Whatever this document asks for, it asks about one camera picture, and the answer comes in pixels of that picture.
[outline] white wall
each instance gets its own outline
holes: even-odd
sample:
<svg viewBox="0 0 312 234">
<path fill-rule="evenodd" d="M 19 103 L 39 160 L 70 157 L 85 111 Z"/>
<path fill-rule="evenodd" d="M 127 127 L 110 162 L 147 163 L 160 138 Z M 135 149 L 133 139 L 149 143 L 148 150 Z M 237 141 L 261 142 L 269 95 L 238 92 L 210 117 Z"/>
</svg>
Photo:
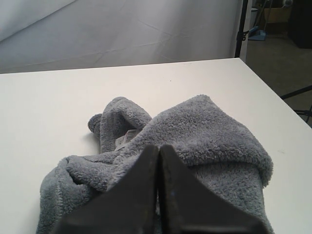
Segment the white wall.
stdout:
<svg viewBox="0 0 312 234">
<path fill-rule="evenodd" d="M 77 0 L 0 42 L 0 73 L 234 56 L 242 0 Z"/>
</svg>

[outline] fabric tag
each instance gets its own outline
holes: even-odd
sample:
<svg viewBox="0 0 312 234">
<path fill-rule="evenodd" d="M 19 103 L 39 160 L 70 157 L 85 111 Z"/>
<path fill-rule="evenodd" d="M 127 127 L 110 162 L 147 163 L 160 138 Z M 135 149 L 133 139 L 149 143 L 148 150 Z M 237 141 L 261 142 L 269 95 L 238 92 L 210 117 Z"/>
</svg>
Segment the fabric tag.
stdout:
<svg viewBox="0 0 312 234">
<path fill-rule="evenodd" d="M 126 135 L 121 136 L 115 140 L 115 151 L 122 149 L 125 147 L 136 135 L 139 133 L 137 129 L 128 130 Z"/>
</svg>

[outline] fuzzy fabric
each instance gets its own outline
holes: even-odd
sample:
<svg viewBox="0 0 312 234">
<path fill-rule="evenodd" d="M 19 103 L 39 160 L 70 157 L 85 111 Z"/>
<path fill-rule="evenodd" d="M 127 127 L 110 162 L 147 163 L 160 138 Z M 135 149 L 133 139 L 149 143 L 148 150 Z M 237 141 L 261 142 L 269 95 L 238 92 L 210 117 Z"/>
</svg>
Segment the fuzzy fabric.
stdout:
<svg viewBox="0 0 312 234">
<path fill-rule="evenodd" d="M 46 176 L 37 234 L 48 234 L 62 215 L 111 189 L 148 144 L 173 145 L 205 186 L 260 218 L 273 233 L 262 193 L 272 176 L 272 160 L 252 133 L 209 97 L 196 96 L 153 119 L 135 103 L 117 97 L 88 126 L 100 139 L 101 154 L 67 157 Z M 115 140 L 131 129 L 140 133 L 114 151 Z"/>
</svg>

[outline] gray floor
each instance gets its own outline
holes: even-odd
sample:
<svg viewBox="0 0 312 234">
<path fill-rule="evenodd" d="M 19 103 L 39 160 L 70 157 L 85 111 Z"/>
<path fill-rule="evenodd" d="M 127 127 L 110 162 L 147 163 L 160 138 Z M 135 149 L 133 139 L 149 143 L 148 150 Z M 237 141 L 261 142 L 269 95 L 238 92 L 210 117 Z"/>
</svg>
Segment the gray floor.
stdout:
<svg viewBox="0 0 312 234">
<path fill-rule="evenodd" d="M 279 96 L 312 85 L 312 49 L 298 48 L 286 35 L 248 41 L 246 63 Z M 285 101 L 292 109 L 308 110 L 312 91 Z"/>
</svg>

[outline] white tabletop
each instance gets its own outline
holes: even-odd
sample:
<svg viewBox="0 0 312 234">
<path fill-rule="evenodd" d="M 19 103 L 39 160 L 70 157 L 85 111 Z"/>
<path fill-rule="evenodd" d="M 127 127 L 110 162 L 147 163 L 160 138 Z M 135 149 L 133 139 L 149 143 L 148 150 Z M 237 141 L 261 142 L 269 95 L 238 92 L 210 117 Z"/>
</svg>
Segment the white tabletop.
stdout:
<svg viewBox="0 0 312 234">
<path fill-rule="evenodd" d="M 39 187 L 68 155 L 98 153 L 87 128 L 113 98 L 155 116 L 206 94 L 271 155 L 264 190 L 277 234 L 311 233 L 312 130 L 239 59 L 0 75 L 0 233 L 34 234 Z"/>
</svg>

